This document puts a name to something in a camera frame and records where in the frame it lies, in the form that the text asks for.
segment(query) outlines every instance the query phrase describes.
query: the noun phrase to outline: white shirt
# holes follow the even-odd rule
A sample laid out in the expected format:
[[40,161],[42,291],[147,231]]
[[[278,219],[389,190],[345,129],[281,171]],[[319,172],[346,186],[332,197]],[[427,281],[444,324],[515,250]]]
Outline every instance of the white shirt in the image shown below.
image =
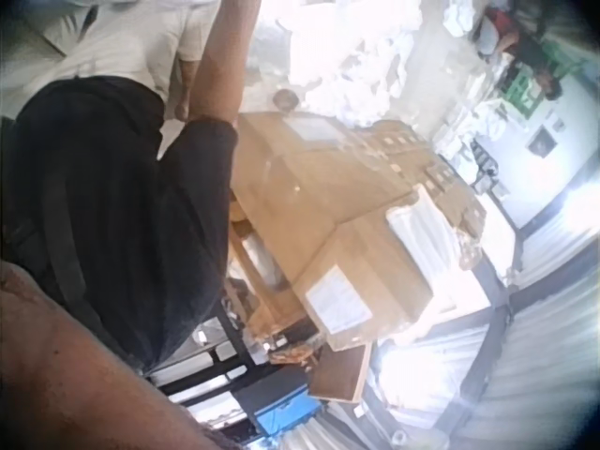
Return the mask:
[[31,85],[109,75],[141,83],[166,102],[175,56],[199,61],[213,9],[156,0],[104,5],[84,39]]

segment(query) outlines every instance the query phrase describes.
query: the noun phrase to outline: brown cardboard box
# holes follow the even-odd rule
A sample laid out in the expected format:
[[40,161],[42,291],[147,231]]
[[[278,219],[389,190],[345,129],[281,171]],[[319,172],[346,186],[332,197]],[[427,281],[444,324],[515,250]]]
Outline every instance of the brown cardboard box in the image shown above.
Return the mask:
[[423,183],[471,239],[476,200],[399,123],[350,130],[311,114],[242,115],[232,189],[308,315],[335,351],[415,323],[431,290],[387,224]]

